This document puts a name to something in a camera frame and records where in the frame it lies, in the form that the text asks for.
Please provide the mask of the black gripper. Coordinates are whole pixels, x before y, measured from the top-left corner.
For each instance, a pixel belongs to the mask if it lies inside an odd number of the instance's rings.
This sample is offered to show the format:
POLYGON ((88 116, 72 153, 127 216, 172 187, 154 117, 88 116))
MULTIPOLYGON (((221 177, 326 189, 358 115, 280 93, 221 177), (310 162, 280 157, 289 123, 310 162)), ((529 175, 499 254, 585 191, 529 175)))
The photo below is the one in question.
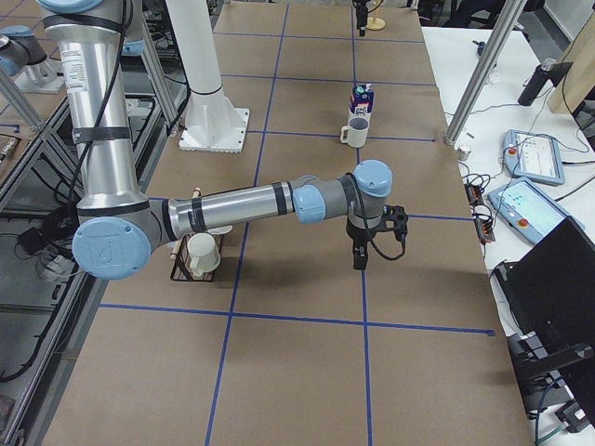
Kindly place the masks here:
POLYGON ((367 266, 367 242, 376 236, 382 215, 378 214, 363 219, 357 214, 349 214, 346 231, 352 242, 353 268, 365 270, 367 266))

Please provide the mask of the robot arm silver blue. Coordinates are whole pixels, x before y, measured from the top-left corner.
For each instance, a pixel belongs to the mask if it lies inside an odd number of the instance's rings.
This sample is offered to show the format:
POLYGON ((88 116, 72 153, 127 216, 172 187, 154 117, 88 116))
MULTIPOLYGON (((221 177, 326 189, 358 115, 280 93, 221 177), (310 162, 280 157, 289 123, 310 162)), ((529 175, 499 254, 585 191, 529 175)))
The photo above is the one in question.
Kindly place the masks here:
POLYGON ((196 164, 180 155, 159 169, 144 190, 133 158, 121 59, 142 45, 139 1, 43 1, 46 35, 55 42, 66 78, 72 139, 78 152, 73 178, 83 185, 71 198, 75 263, 104 281, 144 269, 161 246, 208 236, 213 230, 295 215, 303 224, 344 217, 353 266, 366 268, 379 233, 405 243, 407 215, 390 205, 391 169, 367 160, 340 177, 314 176, 190 196, 196 164), (165 175, 173 176, 171 185, 165 175))
MULTIPOLYGON (((75 55, 61 56, 66 84, 70 93, 86 92, 93 82, 105 90, 113 88, 119 76, 120 59, 129 47, 132 55, 144 50, 141 36, 141 2, 137 1, 41 1, 46 13, 46 28, 66 26, 62 49, 81 45, 84 33, 106 32, 106 37, 91 37, 89 42, 106 43, 114 54, 107 57, 85 58, 83 49, 75 55)), ((191 89, 198 93, 207 85, 220 86, 218 56, 203 1, 168 1, 166 3, 180 43, 180 54, 185 63, 191 89)), ((5 28, 1 31, 1 69, 8 76, 18 74, 24 67, 46 62, 46 52, 27 27, 5 28)))

